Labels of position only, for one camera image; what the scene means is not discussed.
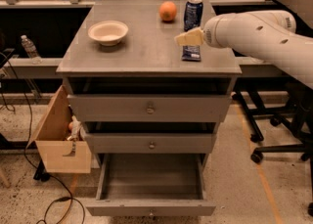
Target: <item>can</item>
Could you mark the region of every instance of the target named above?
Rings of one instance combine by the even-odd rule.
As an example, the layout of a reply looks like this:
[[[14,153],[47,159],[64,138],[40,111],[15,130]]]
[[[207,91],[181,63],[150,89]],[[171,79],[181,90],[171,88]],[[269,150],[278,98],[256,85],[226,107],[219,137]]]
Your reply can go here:
[[[203,12],[202,0],[188,0],[184,14],[184,30],[200,26]]]

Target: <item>plastic water bottle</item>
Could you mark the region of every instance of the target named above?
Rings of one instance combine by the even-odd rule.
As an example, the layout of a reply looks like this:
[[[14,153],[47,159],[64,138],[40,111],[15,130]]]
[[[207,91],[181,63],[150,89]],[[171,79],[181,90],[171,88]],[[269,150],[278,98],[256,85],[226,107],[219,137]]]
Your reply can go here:
[[[33,64],[40,64],[42,62],[41,57],[36,49],[36,46],[33,44],[32,40],[27,38],[26,35],[21,36],[22,46],[24,47],[27,55],[31,58]]]

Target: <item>cable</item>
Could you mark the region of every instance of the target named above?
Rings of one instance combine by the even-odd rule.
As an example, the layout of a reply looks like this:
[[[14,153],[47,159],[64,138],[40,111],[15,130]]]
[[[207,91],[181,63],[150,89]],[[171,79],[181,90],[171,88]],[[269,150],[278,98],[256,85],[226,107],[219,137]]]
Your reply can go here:
[[[12,69],[12,72],[14,73],[14,76],[16,77],[16,79],[19,79],[19,77],[18,77],[18,75],[17,75],[15,69],[12,67],[12,65],[11,65],[9,59],[6,57],[6,55],[4,55],[2,52],[0,52],[0,55],[2,55],[2,56],[6,59],[6,61],[7,61],[8,64],[10,65],[10,68]],[[29,99],[28,99],[28,97],[27,97],[27,95],[26,95],[26,93],[25,93],[24,91],[23,91],[23,94],[24,94],[24,96],[25,96],[25,98],[26,98],[26,101],[27,101],[27,104],[28,104],[28,107],[29,107],[29,112],[30,112],[30,121],[29,121],[29,128],[28,128],[28,137],[27,137],[27,142],[29,143],[29,140],[30,140],[30,137],[31,137],[31,125],[32,125],[32,117],[33,117],[33,115],[32,115],[32,108],[31,108],[31,104],[30,104],[30,102],[29,102]],[[27,155],[26,155],[26,149],[27,149],[27,147],[25,147],[24,150],[23,150],[24,157],[26,158],[26,160],[28,161],[28,163],[29,163],[30,165],[32,165],[35,169],[37,169],[38,167],[37,167],[35,164],[33,164],[33,163],[30,161],[30,159],[27,157]],[[45,212],[45,215],[44,215],[44,219],[39,220],[37,223],[38,223],[38,224],[39,224],[40,222],[47,223],[47,222],[46,222],[46,217],[47,217],[47,214],[48,214],[49,209],[51,208],[51,206],[52,206],[54,203],[56,203],[56,202],[66,202],[66,201],[70,201],[69,206],[68,206],[68,208],[67,208],[67,211],[66,211],[66,213],[62,216],[62,218],[61,218],[56,224],[61,223],[61,222],[67,217],[67,215],[69,214],[69,212],[70,212],[70,210],[71,210],[73,201],[76,201],[76,202],[78,202],[78,203],[81,205],[81,207],[82,207],[82,209],[83,209],[83,219],[82,219],[82,223],[84,223],[84,221],[85,221],[85,208],[83,207],[83,204],[82,204],[78,199],[75,199],[75,198],[72,196],[72,193],[71,193],[71,191],[69,190],[69,188],[68,188],[59,178],[57,178],[57,177],[55,177],[55,176],[53,176],[53,175],[50,175],[50,177],[52,177],[52,178],[54,178],[55,180],[57,180],[57,181],[68,191],[69,197],[62,197],[62,198],[59,198],[59,199],[56,199],[56,200],[52,201],[52,202],[50,203],[50,205],[49,205],[49,206],[47,207],[47,209],[46,209],[46,212]]]

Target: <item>bottom drawer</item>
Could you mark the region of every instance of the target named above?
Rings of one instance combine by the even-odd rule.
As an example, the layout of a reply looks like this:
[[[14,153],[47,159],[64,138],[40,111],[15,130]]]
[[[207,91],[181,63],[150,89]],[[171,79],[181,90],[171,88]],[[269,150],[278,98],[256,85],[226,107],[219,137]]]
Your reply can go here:
[[[207,216],[201,160],[190,154],[105,155],[94,216]]]

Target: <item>gray countertop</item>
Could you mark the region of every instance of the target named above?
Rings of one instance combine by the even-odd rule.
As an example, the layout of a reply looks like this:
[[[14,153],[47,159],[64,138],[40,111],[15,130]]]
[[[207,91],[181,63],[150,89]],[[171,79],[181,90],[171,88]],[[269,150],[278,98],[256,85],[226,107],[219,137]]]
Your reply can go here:
[[[97,1],[71,42],[57,73],[64,76],[103,75],[240,75],[231,49],[201,46],[201,62],[181,60],[182,47],[174,36],[183,32],[186,0],[172,0],[177,6],[174,22],[162,22],[158,7],[164,0]],[[214,16],[209,0],[203,0],[201,26]],[[88,28],[101,21],[128,25],[118,45],[104,47],[88,37]]]

